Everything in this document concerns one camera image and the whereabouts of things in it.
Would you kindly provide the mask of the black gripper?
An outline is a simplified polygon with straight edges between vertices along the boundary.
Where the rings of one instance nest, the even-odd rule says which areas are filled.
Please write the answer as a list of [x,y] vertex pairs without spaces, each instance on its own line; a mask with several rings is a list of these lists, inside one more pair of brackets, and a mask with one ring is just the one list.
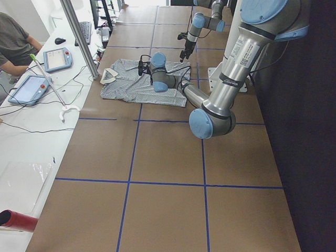
[[184,59],[189,59],[191,53],[193,52],[196,45],[196,36],[193,36],[189,32],[181,32],[177,39],[185,39],[184,49],[180,53],[180,62],[183,62]]
[[150,62],[149,61],[139,61],[138,63],[138,75],[142,76],[143,74],[150,75]]

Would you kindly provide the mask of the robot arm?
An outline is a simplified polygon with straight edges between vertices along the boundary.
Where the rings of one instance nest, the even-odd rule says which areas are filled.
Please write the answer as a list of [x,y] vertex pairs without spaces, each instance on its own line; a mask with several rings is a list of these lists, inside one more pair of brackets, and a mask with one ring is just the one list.
[[190,28],[187,32],[181,32],[177,39],[185,39],[184,49],[180,53],[180,62],[184,59],[189,59],[193,53],[196,42],[200,37],[203,28],[214,30],[216,32],[223,32],[225,28],[225,22],[222,20],[222,12],[228,1],[193,1],[194,6],[205,7],[212,10],[210,17],[205,16],[202,13],[196,13],[192,19]]
[[238,36],[228,57],[224,58],[217,84],[206,95],[183,76],[171,75],[166,57],[154,54],[140,61],[138,74],[148,74],[156,92],[177,89],[194,110],[189,116],[193,134],[200,139],[226,135],[235,127],[231,108],[263,48],[275,41],[289,41],[305,36],[309,28],[310,1],[242,1],[236,5],[238,24],[231,31]]

